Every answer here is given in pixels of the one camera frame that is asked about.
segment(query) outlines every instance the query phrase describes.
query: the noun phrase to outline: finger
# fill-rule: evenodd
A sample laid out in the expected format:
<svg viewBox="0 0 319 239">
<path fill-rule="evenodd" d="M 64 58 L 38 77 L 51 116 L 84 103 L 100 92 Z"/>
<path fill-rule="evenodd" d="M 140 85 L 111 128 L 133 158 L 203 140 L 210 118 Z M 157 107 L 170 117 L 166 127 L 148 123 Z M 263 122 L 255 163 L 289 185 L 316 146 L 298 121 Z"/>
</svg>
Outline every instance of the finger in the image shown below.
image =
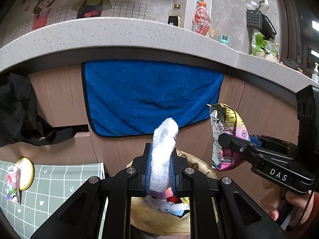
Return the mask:
<svg viewBox="0 0 319 239">
<path fill-rule="evenodd" d="M 269 189 L 274 189 L 274 188 L 278 188 L 279 186 L 262 178 L 262 185 L 263 185 L 263 188 L 264 190 L 269 190 Z"/>
<path fill-rule="evenodd" d="M 263 209 L 277 210 L 281 200 L 281 188 L 276 187 L 264 197 L 260 204 Z"/>
<path fill-rule="evenodd" d="M 268 215 L 274 220 L 276 221 L 278 219 L 279 216 L 279 212 L 278 210 L 273 210 L 273 211 L 269 211 Z"/>
<path fill-rule="evenodd" d="M 302 196 L 296 195 L 296 194 L 292 193 L 291 191 L 287 191 L 286 200 L 289 203 L 291 203 L 299 208 L 305 209 L 307 201 L 309 199 L 309 196 L 310 196 L 310 191 Z"/>
<path fill-rule="evenodd" d="M 307 204 L 307 201 L 309 199 L 309 196 L 310 196 L 310 191 L 307 194 L 303 195 L 303 196 L 295 195 L 295 194 L 293 194 L 290 191 L 288 191 L 286 193 L 287 201 L 290 202 L 291 204 L 299 207 L 296 215 L 293 217 L 293 219 L 289 223 L 289 225 L 291 227 L 295 227 L 298 224 L 299 219 L 301 218 L 302 213 L 303 213 L 303 211 L 304 211 L 304 209 L 306 207 L 306 204 Z M 311 198 L 310 203 L 309 203 L 309 205 L 307 207 L 307 210 L 306 210 L 306 212 L 305 212 L 305 214 L 304 214 L 304 216 L 303 216 L 303 218 L 302 218 L 302 220 L 300 222 L 301 225 L 308 220 L 308 218 L 309 218 L 309 216 L 311 214 L 312 208 L 313 208 L 313 204 L 314 204 L 314 197 L 312 195 L 312 198 Z"/>
</svg>

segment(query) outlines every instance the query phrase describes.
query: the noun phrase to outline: apron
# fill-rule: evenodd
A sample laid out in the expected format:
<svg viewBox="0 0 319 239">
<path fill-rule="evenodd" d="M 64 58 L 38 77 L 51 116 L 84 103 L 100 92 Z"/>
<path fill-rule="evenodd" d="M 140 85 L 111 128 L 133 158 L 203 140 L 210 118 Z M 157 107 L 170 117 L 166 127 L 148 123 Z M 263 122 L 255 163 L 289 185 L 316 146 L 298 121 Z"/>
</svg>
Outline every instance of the apron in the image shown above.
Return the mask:
<svg viewBox="0 0 319 239">
<path fill-rule="evenodd" d="M 100 17 L 103 10 L 103 0 L 96 5 L 87 5 L 87 0 L 82 3 L 78 10 L 77 19 L 89 18 L 89 17 Z"/>
<path fill-rule="evenodd" d="M 34 17 L 32 30 L 42 28 L 45 25 L 47 25 L 47 18 L 50 14 L 50 11 L 51 8 L 47 10 L 45 13 L 40 14 L 41 16 L 39 16 L 39 18 L 37 18 L 36 16 Z"/>
</svg>

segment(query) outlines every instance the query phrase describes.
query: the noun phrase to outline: speckled countertop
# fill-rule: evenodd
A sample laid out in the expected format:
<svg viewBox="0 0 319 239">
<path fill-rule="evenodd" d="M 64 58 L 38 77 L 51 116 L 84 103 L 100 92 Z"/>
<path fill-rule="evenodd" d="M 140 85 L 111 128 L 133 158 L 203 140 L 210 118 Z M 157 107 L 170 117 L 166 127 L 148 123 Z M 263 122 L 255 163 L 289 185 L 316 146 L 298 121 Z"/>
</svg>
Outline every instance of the speckled countertop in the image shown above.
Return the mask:
<svg viewBox="0 0 319 239">
<path fill-rule="evenodd" d="M 292 92 L 309 84 L 319 87 L 291 68 L 243 54 L 189 30 L 130 18 L 77 19 L 27 33 L 0 49 L 0 71 L 48 53 L 105 46 L 142 47 L 193 55 L 250 72 Z"/>
</svg>

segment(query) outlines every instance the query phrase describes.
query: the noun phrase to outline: snack wrapper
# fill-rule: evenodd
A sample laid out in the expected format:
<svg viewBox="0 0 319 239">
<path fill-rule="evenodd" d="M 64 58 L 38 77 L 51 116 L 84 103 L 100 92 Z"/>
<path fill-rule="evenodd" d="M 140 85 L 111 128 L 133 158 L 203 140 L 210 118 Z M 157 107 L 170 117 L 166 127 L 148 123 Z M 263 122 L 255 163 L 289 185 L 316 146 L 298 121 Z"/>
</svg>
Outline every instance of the snack wrapper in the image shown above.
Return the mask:
<svg viewBox="0 0 319 239">
<path fill-rule="evenodd" d="M 19 186 L 19 169 L 16 166 L 10 166 L 7 172 L 7 199 L 15 204 L 20 205 L 20 186 Z"/>
<path fill-rule="evenodd" d="M 238 113 L 226 104 L 208 105 L 210 107 L 211 126 L 213 132 L 213 169 L 220 171 L 231 170 L 244 162 L 241 154 L 229 149 L 222 149 L 218 143 L 218 136 L 228 133 L 250 141 L 244 122 Z"/>
</svg>

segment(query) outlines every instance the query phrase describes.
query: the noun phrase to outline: orange bottle cap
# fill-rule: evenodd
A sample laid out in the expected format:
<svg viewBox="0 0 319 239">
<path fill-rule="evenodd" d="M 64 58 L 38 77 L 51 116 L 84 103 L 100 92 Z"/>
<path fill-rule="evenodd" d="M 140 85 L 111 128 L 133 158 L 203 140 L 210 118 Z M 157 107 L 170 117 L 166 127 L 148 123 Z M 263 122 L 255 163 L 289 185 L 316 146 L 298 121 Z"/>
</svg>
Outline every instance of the orange bottle cap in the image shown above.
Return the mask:
<svg viewBox="0 0 319 239">
<path fill-rule="evenodd" d="M 205 2 L 199 2 L 199 3 L 198 3 L 198 6 L 204 6 L 204 7 L 206 7 L 206 3 L 205 3 Z"/>
</svg>

